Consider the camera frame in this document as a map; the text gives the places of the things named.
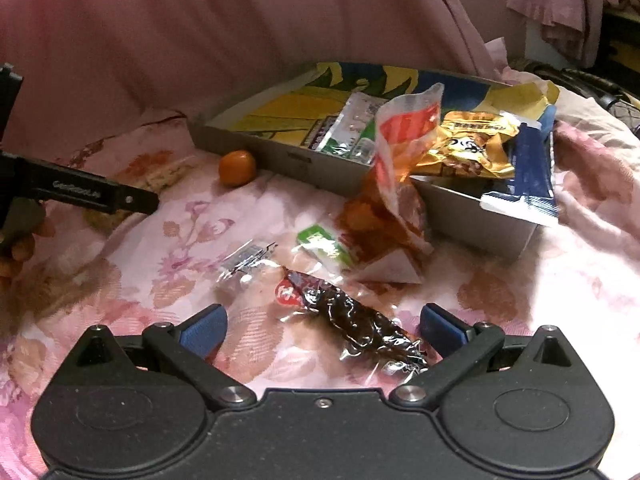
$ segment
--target snack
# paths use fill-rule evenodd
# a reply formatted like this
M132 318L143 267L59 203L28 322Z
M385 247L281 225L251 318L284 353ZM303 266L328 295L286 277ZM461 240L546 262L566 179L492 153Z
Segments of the snack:
M360 276L368 281L420 283L420 264L431 246L424 239L424 202L408 177L433 145L443 90L436 84L398 96L376 114L374 166L337 219L360 251Z
M300 245L329 272L338 274L353 269L358 263L358 257L350 251L344 235L329 227L314 224L300 231L297 238Z
M337 118L337 115L329 115L324 119L318 119L314 123L313 127L309 130L309 133L306 135L300 146L309 148L310 150L314 150L316 152L318 150L320 142L322 142L322 140L326 137L327 132L334 125Z
M224 186L244 186L255 178L254 156L245 150L227 153L220 159L218 174Z
M325 280L294 270L288 270L286 276L300 295L304 309L318 314L338 331L348 343L350 356L366 355L383 362L390 370L402 370L409 375L428 368L420 339L376 310Z
M351 150L350 160L371 164L376 156L376 120L372 119L360 134L360 138Z
M331 155L348 157L378 109L386 102L362 92L353 93L335 121L311 148Z
M515 168L502 144L513 139L519 127L520 121L507 113L449 112L414 174L513 178Z

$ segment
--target pink curtain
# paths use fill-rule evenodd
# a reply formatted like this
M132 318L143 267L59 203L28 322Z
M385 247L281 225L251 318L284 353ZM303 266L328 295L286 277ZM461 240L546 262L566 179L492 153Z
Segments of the pink curtain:
M494 77L459 0L0 0L25 77L5 149L53 159L320 60Z

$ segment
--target floral bedsheet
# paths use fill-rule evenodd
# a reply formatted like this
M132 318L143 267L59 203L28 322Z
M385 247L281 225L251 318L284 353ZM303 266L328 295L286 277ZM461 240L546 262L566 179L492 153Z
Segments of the floral bedsheet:
M516 264L436 238L426 285L385 288L377 308L409 331L427 301L469 322L491 320L508 333L560 326L616 415L602 470L627 480L640 472L640 410L629 379L640 369L639 173L615 146L565 123L556 129L556 161L561 225L539 228ZM38 240L0 308L2 480L31 480L45 470L30 416L86 327L103 323L117 335L139 333L215 301L228 304L232 298L221 298L214 286L221 258L250 238L292 247L298 231L342 204L266 172L241 189L224 189L217 156L194 149L182 120L97 142L70 163L130 183L165 167L184 176L162 193L157 213L131 216L110 236L78 208L47 206L56 236ZM263 301L229 309L228 335L214 359L221 370L259 395L269 386L393 386L344 365L313 326L281 322L282 304L273 295L266 290Z

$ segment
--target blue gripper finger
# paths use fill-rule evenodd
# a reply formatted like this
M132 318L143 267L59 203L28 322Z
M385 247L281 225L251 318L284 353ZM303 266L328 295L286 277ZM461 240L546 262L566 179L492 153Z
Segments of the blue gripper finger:
M443 358L453 354L473 337L473 327L435 303L427 303L420 313L420 336Z
M215 303L176 327L178 342L204 359L225 340L226 327L226 310Z

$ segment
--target small orange fruit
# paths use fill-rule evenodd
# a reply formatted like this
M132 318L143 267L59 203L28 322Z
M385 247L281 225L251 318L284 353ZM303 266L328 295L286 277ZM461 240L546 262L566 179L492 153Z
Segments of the small orange fruit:
M224 186L244 186L255 178L254 156L245 150L227 153L220 159L218 174Z

